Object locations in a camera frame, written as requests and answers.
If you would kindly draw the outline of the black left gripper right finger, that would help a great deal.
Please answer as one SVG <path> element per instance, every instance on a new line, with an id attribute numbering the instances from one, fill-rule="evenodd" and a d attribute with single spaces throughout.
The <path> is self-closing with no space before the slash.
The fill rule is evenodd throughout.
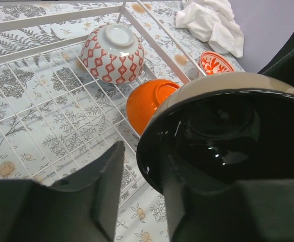
<path id="1" fill-rule="evenodd" d="M 168 152 L 159 166 L 171 241 L 294 241 L 294 179 L 220 186 Z"/>

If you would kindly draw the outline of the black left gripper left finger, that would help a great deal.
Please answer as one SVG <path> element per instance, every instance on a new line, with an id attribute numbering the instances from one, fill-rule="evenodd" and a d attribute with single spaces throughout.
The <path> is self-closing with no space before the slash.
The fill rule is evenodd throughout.
<path id="1" fill-rule="evenodd" d="M 125 147 L 51 186 L 0 179 L 0 241 L 113 241 Z"/>

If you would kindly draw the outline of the white bowl red wreath pattern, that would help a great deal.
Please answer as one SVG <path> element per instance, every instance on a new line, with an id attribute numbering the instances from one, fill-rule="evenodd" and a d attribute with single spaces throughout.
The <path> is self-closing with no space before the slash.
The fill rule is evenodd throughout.
<path id="1" fill-rule="evenodd" d="M 234 67 L 220 54 L 205 51 L 198 60 L 199 67 L 208 75 L 234 72 Z"/>

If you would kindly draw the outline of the olive tan bowl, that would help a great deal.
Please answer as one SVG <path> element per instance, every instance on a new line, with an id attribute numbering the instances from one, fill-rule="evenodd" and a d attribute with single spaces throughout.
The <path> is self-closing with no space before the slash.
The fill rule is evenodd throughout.
<path id="1" fill-rule="evenodd" d="M 158 192 L 165 155 L 198 169 L 217 188 L 294 179 L 294 87 L 248 72 L 184 84 L 160 104 L 137 147 L 138 168 Z"/>

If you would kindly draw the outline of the white red diamond pattern bowl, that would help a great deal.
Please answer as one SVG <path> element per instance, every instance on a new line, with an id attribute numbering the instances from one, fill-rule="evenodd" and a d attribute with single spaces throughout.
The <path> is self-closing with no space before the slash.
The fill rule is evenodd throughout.
<path id="1" fill-rule="evenodd" d="M 143 72 L 144 47 L 126 25 L 102 25 L 87 37 L 81 61 L 91 75 L 107 83 L 126 84 Z"/>

